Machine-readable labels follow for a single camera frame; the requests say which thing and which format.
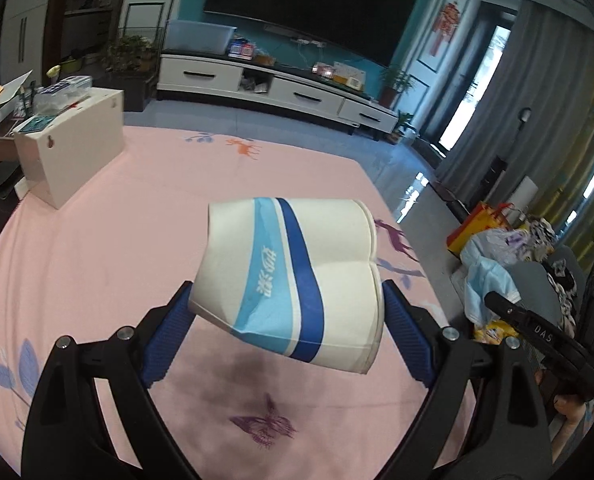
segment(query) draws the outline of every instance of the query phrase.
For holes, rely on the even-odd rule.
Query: cardboard box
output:
[[[14,129],[14,143],[30,192],[54,208],[123,150],[123,92],[91,88],[90,96],[43,131]]]

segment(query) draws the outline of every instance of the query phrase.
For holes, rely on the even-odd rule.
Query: potted plant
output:
[[[381,71],[381,82],[383,87],[379,94],[379,104],[391,108],[399,94],[405,93],[413,86],[410,75],[397,65],[391,65]]]
[[[157,49],[154,42],[139,34],[124,34],[108,46],[104,66],[104,85],[123,90],[123,109],[142,112],[155,80]]]
[[[408,137],[407,130],[412,130],[414,135],[417,137],[417,130],[410,125],[410,121],[413,119],[413,114],[407,114],[404,112],[398,112],[397,123],[390,134],[386,135],[386,140],[391,144],[397,144],[404,137]]]

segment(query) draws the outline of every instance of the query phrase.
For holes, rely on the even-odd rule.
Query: teal wall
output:
[[[220,23],[221,25],[231,25],[237,27],[237,33],[248,38],[257,44],[257,46],[267,50],[270,54],[277,58],[277,60],[284,64],[306,68],[306,63],[297,51],[297,44],[291,42],[288,38],[278,36],[266,32],[263,29],[263,24],[253,20],[246,20],[245,18],[236,18],[234,16],[222,16],[220,14],[207,14],[203,12],[203,3],[205,0],[181,0],[179,5],[180,20],[193,20],[196,22],[211,22]],[[395,50],[393,56],[393,63],[402,62],[410,42],[413,40],[415,31],[419,27],[423,17],[424,9],[429,0],[417,0],[413,12],[410,15],[410,20],[401,36],[399,45]],[[334,61],[344,62],[360,70],[366,71],[366,93],[377,96],[381,89],[379,82],[379,72],[382,67],[377,63],[364,59],[353,52],[344,50],[333,45],[328,45],[323,49],[323,62],[332,64]],[[309,66],[319,61],[319,49],[312,45],[304,45],[301,47],[301,53],[306,57]]]

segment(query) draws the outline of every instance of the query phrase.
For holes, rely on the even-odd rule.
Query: crushed paper cup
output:
[[[189,308],[247,343],[365,374],[383,330],[376,240],[354,200],[210,204]]]

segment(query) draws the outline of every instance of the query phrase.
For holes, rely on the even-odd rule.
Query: green plant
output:
[[[384,86],[394,89],[397,93],[405,93],[413,87],[410,75],[397,65],[383,69],[380,76]]]
[[[113,72],[147,72],[151,68],[155,48],[142,36],[122,36],[108,46],[104,64]]]
[[[393,132],[398,132],[400,128],[404,130],[410,126],[410,121],[413,119],[413,114],[407,114],[404,112],[397,112],[397,122],[395,123],[394,128],[392,129]]]

